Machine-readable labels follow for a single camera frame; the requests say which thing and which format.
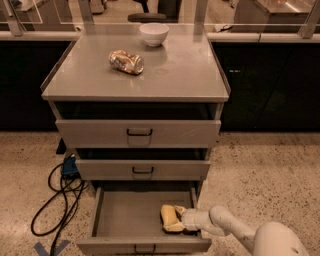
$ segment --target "cabinet top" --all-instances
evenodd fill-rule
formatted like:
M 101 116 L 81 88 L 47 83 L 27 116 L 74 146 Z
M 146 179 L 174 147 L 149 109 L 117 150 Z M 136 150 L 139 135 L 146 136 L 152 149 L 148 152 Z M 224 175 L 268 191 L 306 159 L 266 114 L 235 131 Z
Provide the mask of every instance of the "cabinet top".
M 147 46 L 139 25 L 93 25 L 85 29 L 44 90 L 49 101 L 225 102 L 226 86 L 202 27 L 169 25 L 160 47 Z M 130 75 L 109 64 L 122 49 L 144 59 Z

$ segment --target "power cord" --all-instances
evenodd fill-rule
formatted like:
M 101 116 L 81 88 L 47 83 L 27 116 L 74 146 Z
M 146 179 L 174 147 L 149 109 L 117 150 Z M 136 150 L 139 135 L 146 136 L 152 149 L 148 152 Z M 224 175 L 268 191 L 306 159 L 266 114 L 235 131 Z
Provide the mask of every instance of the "power cord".
M 33 235 L 35 236 L 47 236 L 49 234 L 52 234 L 53 232 L 55 232 L 57 230 L 57 233 L 54 237 L 54 240 L 51 244 L 51 248 L 50 248 L 50 256 L 54 256 L 55 255 L 55 250 L 56 250 L 56 245 L 57 245 L 57 241 L 58 238 L 62 232 L 62 230 L 69 224 L 69 222 L 73 219 L 73 217 L 75 216 L 77 210 L 78 210 L 78 202 L 80 199 L 80 196 L 82 194 L 82 192 L 88 187 L 85 186 L 85 182 L 83 180 L 81 180 L 80 176 L 75 174 L 75 175 L 62 175 L 62 167 L 64 165 L 64 163 L 66 161 L 69 160 L 69 158 L 72 155 L 70 155 L 69 157 L 65 158 L 63 163 L 58 164 L 56 167 L 53 168 L 53 170 L 50 172 L 50 175 L 48 177 L 48 186 L 51 190 L 53 190 L 55 192 L 55 194 L 39 209 L 39 211 L 36 213 L 36 215 L 33 217 L 32 222 L 31 222 L 31 232 Z M 60 167 L 60 188 L 56 189 L 52 186 L 51 184 L 51 179 L 53 174 L 59 169 Z M 75 183 L 75 181 L 79 181 L 80 183 L 78 185 L 76 185 L 75 187 L 72 187 L 71 185 Z M 67 198 L 67 193 L 72 193 L 75 197 L 75 201 L 73 202 L 73 204 L 69 207 L 69 201 Z M 41 212 L 48 207 L 48 205 L 60 194 L 62 194 L 64 202 L 65 202 L 65 206 L 64 206 L 64 213 L 63 216 L 61 217 L 59 223 L 53 227 L 52 229 L 43 232 L 43 233 L 38 233 L 35 231 L 34 225 L 36 220 L 38 219 L 39 215 L 41 214 Z

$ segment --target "speckled floor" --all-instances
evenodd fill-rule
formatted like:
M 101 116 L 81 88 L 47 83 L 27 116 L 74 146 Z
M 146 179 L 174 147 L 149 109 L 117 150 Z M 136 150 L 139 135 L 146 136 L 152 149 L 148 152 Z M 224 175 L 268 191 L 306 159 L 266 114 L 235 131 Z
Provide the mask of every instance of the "speckled floor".
M 30 223 L 52 196 L 47 178 L 62 161 L 55 154 L 58 142 L 55 132 L 0 132 L 1 255 L 39 255 L 37 243 L 49 252 L 54 235 L 32 235 Z M 199 207 L 224 205 L 252 228 L 270 220 L 282 222 L 298 234 L 310 256 L 318 256 L 319 156 L 320 133 L 222 133 Z M 92 193 L 85 191 L 78 213 L 58 241 L 70 241 L 59 255 L 82 255 L 75 240 L 86 237 L 93 203 Z M 36 226 L 39 231 L 56 223 L 61 208 L 59 200 L 48 208 Z M 204 256 L 249 255 L 232 236 L 212 237 L 212 242 Z M 48 255 L 44 250 L 41 255 Z

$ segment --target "drawer handle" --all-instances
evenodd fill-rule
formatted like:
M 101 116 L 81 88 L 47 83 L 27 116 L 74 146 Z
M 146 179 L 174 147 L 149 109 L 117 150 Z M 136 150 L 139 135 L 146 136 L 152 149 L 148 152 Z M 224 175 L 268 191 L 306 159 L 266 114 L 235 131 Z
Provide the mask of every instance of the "drawer handle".
M 134 245 L 134 253 L 135 254 L 154 254 L 156 251 L 156 245 L 153 244 L 153 248 L 150 250 L 138 250 L 137 245 Z
M 150 171 L 136 171 L 136 168 L 134 166 L 132 167 L 132 172 L 134 174 L 152 174 L 153 171 L 154 171 L 154 167 L 153 166 L 151 167 Z
M 132 133 L 130 132 L 130 129 L 127 129 L 128 136 L 151 136 L 152 132 L 153 132 L 153 129 L 150 129 L 148 133 Z

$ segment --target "yellow sponge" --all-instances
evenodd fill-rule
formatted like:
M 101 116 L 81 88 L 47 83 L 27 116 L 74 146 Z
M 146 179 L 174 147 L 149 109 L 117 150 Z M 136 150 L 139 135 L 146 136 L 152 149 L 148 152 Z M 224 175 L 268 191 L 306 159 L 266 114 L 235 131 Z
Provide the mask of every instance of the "yellow sponge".
M 167 232 L 181 232 L 184 225 L 179 221 L 175 208 L 172 205 L 163 205 L 161 207 L 161 217 L 163 220 L 163 228 Z

